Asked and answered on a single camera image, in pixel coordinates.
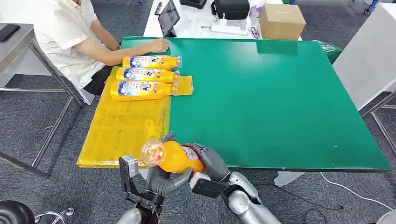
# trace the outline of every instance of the black pants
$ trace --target black pants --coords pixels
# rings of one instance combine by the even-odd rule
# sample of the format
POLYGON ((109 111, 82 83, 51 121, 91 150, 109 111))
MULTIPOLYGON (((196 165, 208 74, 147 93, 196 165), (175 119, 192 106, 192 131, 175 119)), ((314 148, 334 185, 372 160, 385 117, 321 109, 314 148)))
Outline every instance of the black pants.
POLYGON ((84 87, 84 90, 90 94, 100 96, 105 88, 105 81, 109 77, 112 67, 105 66, 96 72, 91 78, 92 81, 84 87))

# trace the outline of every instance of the man's arm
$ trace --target man's arm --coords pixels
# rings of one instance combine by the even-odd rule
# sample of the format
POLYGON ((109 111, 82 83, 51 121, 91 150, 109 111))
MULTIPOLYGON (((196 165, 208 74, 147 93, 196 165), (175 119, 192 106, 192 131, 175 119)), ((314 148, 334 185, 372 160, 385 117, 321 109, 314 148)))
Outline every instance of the man's arm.
POLYGON ((120 46, 117 43, 117 41, 114 39, 114 37, 103 28, 102 24, 99 22, 98 19, 94 20, 91 23, 91 30, 95 34, 95 36, 102 42, 104 43, 107 48, 110 50, 119 50, 120 46))
POLYGON ((103 62, 108 66, 121 64, 122 59, 128 56, 142 56, 150 52, 163 53, 168 49, 168 47, 168 40, 156 39, 134 48, 111 51, 90 38, 87 38, 83 42, 73 46, 73 48, 75 48, 79 53, 103 62))

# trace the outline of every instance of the cardboard box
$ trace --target cardboard box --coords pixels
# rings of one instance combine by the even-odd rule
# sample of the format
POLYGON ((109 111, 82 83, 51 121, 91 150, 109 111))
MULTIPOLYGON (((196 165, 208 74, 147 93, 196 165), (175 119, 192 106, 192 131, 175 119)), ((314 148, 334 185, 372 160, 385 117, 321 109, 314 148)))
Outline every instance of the cardboard box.
POLYGON ((298 40, 305 20, 297 5, 264 4, 259 24, 263 39, 298 40))

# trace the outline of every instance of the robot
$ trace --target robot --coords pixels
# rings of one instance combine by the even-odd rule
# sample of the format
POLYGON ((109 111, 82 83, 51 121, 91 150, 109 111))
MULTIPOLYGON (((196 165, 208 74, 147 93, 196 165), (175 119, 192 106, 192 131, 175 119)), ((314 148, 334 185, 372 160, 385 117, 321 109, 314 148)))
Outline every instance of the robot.
POLYGON ((281 224, 261 203, 256 188, 249 180, 239 172, 230 172, 215 150, 197 143, 186 143, 182 146, 194 149, 204 163, 207 173, 197 172, 193 175, 192 169, 186 169, 183 174, 170 179, 170 173, 159 166, 151 167, 142 192, 137 190, 133 182, 133 177, 139 174, 137 159, 130 155, 119 158, 121 184, 128 193, 127 198, 129 194, 134 194, 140 197, 140 200, 117 224, 159 224, 165 197, 187 182, 190 182, 195 194, 212 198, 220 195, 226 207, 243 224, 281 224))

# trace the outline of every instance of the white device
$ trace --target white device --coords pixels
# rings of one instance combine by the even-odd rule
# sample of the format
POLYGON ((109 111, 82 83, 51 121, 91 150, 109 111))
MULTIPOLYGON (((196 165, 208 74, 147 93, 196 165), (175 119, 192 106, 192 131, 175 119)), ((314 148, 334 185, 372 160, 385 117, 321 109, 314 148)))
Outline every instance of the white device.
POLYGON ((226 34, 247 35, 250 24, 251 21, 249 17, 244 20, 226 20, 219 19, 216 16, 216 20, 212 24, 211 31, 226 34))

